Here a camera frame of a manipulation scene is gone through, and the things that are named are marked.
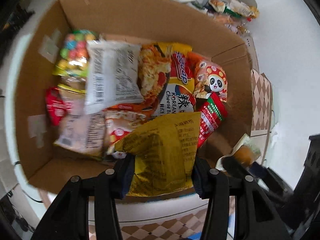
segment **yellow snack bag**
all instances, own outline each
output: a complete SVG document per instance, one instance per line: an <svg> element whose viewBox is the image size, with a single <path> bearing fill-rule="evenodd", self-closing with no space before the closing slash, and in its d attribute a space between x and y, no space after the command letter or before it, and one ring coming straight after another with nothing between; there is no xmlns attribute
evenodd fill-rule
<svg viewBox="0 0 320 240"><path fill-rule="evenodd" d="M135 155L128 195L158 196L192 187L200 112L167 114L137 127L115 144Z"/></svg>

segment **red package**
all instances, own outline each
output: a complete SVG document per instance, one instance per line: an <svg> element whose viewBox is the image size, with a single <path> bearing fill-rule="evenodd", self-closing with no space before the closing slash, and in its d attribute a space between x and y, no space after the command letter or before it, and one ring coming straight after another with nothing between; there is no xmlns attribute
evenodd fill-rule
<svg viewBox="0 0 320 240"><path fill-rule="evenodd" d="M47 89L45 103L51 123L57 126L67 113L67 106L61 99L58 88Z"/></svg>
<svg viewBox="0 0 320 240"><path fill-rule="evenodd" d="M216 130L220 123L227 117L227 111L220 101L219 96L212 93L209 99L200 107L200 133L198 148Z"/></svg>

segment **orange package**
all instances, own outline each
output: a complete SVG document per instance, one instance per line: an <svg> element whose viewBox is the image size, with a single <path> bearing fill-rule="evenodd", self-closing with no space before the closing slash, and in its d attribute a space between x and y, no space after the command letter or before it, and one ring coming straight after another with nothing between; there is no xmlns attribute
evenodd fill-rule
<svg viewBox="0 0 320 240"><path fill-rule="evenodd" d="M228 82L223 68L193 52L188 53L188 60L194 66L196 86L193 95L208 99L215 93L222 102L226 102Z"/></svg>

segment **food packaging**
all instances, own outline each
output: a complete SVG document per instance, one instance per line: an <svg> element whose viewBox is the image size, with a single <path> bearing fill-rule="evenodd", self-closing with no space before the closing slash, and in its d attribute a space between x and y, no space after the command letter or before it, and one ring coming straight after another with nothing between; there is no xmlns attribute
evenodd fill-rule
<svg viewBox="0 0 320 240"><path fill-rule="evenodd" d="M248 19L257 18L259 11L254 6L248 6L238 0L209 0L209 4L218 13L227 13L233 17Z"/></svg>
<svg viewBox="0 0 320 240"><path fill-rule="evenodd" d="M85 112L96 113L121 103L141 103L137 85L139 45L119 41L88 42L90 68Z"/></svg>
<svg viewBox="0 0 320 240"><path fill-rule="evenodd" d="M143 45L139 55L138 85L145 106L160 101L168 84L171 71L170 57L157 44Z"/></svg>
<svg viewBox="0 0 320 240"><path fill-rule="evenodd" d="M84 114L84 101L85 95L81 93L76 93L65 89L64 87L59 87L59 94L62 98L63 103L66 105L68 114L71 115L83 115Z"/></svg>
<svg viewBox="0 0 320 240"><path fill-rule="evenodd" d="M106 135L109 142L107 154L114 152L114 144L129 134L133 129L147 121L147 116L141 112L112 109L105 111Z"/></svg>
<svg viewBox="0 0 320 240"><path fill-rule="evenodd" d="M92 41L96 38L97 35L89 30L76 30L68 34L65 38L64 47L60 50L61 59L57 62L53 74L68 77L86 77L89 60L86 48L87 41Z"/></svg>
<svg viewBox="0 0 320 240"><path fill-rule="evenodd" d="M199 112L166 114L147 122L115 144L135 155L128 195L157 196L193 186L191 173L199 138Z"/></svg>
<svg viewBox="0 0 320 240"><path fill-rule="evenodd" d="M222 102L226 102L228 81L222 67L193 52L188 54L188 59L195 66L194 96L208 99L215 93Z"/></svg>
<svg viewBox="0 0 320 240"><path fill-rule="evenodd" d="M167 42L158 42L157 46L166 58L171 59L171 68L168 84L164 88L164 95L151 117L193 112L196 104L193 96L195 80L187 60L187 53L192 51L192 47L185 44Z"/></svg>
<svg viewBox="0 0 320 240"><path fill-rule="evenodd" d="M67 115L60 123L60 135L54 145L95 158L102 155L105 134L103 112Z"/></svg>
<svg viewBox="0 0 320 240"><path fill-rule="evenodd" d="M57 88L49 88L46 91L45 103L50 121L54 126L59 125L61 119L67 113L67 107L59 95Z"/></svg>
<svg viewBox="0 0 320 240"><path fill-rule="evenodd" d="M201 112L200 134L198 148L216 130L220 123L227 117L227 111L216 94L211 94L207 102L199 109Z"/></svg>

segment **barcode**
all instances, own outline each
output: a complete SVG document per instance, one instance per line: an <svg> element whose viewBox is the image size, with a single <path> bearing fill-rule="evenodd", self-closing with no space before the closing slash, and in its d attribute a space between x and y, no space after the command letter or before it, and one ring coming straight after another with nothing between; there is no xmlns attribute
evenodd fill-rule
<svg viewBox="0 0 320 240"><path fill-rule="evenodd" d="M94 89L94 100L96 102L103 102L104 100L104 88L103 88L103 78L94 75L93 78L93 89Z"/></svg>
<svg viewBox="0 0 320 240"><path fill-rule="evenodd" d="M69 147L72 146L72 141L69 140L68 138L65 138L65 137L62 137L62 138L61 138L61 143L62 143L62 144L65 144L65 145L67 145L67 146L69 146Z"/></svg>

